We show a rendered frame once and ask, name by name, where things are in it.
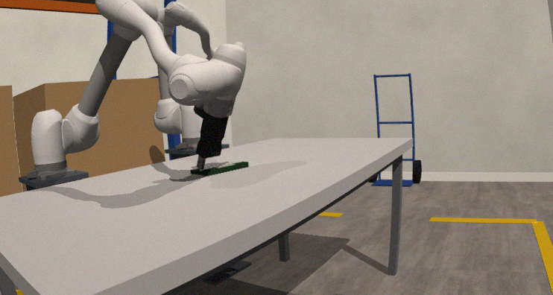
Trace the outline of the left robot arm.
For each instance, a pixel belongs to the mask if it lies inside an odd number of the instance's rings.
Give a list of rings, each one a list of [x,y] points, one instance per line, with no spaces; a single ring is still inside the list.
[[[158,10],[157,24],[160,26],[168,47],[172,51],[171,36],[175,26],[182,25],[200,35],[202,49],[211,60],[218,48],[211,48],[209,30],[198,16],[187,6],[179,2],[170,2],[165,8]],[[161,100],[157,103],[154,114],[154,125],[166,134],[182,134],[182,143],[175,149],[197,150],[200,141],[200,129],[203,119],[195,113],[194,106],[185,106],[174,101],[168,92],[168,76],[159,66],[159,91]]]

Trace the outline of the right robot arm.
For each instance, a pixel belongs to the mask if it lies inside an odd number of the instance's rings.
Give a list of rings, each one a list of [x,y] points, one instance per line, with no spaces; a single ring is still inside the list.
[[[168,76],[171,98],[185,106],[204,104],[215,98],[236,99],[246,69],[246,51],[222,44],[211,60],[173,53],[165,41],[157,6],[151,0],[95,0],[98,12],[115,23],[110,37],[79,104],[65,119],[56,110],[38,112],[31,126],[35,168],[28,178],[48,180],[69,174],[66,154],[91,148],[100,136],[98,109],[132,41],[146,39],[156,64]],[[220,97],[219,97],[220,96]]]

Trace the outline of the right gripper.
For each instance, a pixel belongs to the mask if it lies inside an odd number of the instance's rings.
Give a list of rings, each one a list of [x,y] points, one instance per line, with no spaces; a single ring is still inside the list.
[[[221,155],[221,142],[235,101],[235,99],[225,101],[216,98],[205,104],[194,106],[195,113],[203,119],[200,141],[196,150],[198,154],[197,167],[200,170],[204,169],[206,158]]]

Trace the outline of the dark green keyboard case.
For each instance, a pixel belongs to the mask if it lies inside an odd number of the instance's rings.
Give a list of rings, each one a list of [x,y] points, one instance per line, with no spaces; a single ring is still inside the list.
[[[226,171],[232,171],[235,169],[249,167],[248,162],[222,162],[222,163],[204,166],[204,169],[202,170],[200,170],[199,168],[191,170],[191,174],[209,176],[213,174],[223,173]]]

